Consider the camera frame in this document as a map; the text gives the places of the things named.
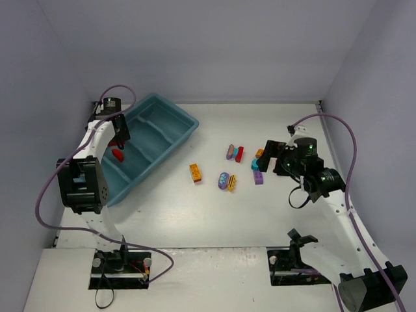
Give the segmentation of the teal rounded lego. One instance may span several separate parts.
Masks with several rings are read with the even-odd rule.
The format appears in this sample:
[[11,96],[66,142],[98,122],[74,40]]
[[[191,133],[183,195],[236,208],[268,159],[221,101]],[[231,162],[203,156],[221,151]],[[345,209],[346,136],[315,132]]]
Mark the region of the teal rounded lego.
[[253,171],[260,171],[257,161],[258,161],[258,158],[255,158],[251,163],[251,169]]

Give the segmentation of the purple rectangular lego brick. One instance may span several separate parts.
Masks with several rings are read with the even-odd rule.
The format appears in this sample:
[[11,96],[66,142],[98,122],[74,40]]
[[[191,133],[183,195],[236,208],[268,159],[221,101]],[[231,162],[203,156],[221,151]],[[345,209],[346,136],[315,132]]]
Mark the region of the purple rectangular lego brick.
[[253,179],[255,185],[262,185],[264,183],[263,173],[259,170],[253,171]]

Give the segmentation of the red long lego brick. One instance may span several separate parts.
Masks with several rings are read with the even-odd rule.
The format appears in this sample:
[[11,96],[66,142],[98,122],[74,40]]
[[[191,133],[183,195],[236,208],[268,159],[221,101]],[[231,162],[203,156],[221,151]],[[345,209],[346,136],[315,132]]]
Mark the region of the red long lego brick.
[[243,153],[244,153],[244,147],[239,146],[238,149],[237,149],[237,154],[235,156],[235,162],[237,162],[237,163],[241,162]]

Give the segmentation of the red boat-shaped lego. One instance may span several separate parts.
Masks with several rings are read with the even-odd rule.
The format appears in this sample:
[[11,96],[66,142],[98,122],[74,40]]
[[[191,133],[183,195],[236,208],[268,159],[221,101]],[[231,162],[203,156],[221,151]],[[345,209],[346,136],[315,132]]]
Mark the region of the red boat-shaped lego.
[[111,150],[112,155],[119,161],[119,162],[123,162],[124,161],[124,154],[121,150],[119,149],[112,149]]

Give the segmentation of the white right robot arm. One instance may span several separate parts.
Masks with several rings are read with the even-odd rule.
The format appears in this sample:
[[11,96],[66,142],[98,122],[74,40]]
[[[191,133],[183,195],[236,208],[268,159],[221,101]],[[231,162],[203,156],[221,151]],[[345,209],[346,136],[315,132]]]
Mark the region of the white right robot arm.
[[352,207],[347,185],[337,170],[328,168],[318,155],[315,138],[294,135],[288,143],[268,140],[257,159],[261,172],[266,172],[272,158],[274,173],[290,177],[296,190],[307,194],[299,205],[318,208],[332,226],[339,246],[349,254],[337,257],[318,237],[301,235],[296,229],[290,238],[287,261],[297,274],[321,275],[335,287],[335,295],[349,311],[368,311],[397,303],[408,275],[401,265],[393,265],[374,243],[356,210]]

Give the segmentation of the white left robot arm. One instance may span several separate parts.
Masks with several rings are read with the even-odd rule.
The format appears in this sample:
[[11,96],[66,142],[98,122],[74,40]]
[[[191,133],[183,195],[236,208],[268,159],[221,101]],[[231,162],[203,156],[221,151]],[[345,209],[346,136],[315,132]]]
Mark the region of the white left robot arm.
[[125,263],[128,249],[122,244],[124,236],[117,230],[107,207],[110,187],[101,160],[108,146],[124,149],[130,134],[121,113],[121,99],[105,97],[100,103],[103,109],[93,113],[80,143],[81,151],[62,167],[58,183],[64,206],[81,216],[88,229],[94,231],[96,257]]

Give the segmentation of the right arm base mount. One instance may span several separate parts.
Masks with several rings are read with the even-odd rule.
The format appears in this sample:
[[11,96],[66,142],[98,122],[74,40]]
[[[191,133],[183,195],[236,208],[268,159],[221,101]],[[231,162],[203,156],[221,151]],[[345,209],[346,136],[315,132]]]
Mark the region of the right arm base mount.
[[266,249],[271,286],[329,285],[331,282],[317,269],[305,264],[300,255],[301,247],[318,240],[312,235],[301,236],[294,228],[288,236],[288,247]]

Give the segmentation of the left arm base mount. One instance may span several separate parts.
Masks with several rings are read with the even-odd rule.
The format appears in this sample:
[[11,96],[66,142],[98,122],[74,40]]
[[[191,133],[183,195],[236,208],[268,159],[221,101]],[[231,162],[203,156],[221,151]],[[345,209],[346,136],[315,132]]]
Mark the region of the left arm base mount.
[[130,250],[125,253],[96,251],[90,271],[90,290],[148,289],[151,253]]

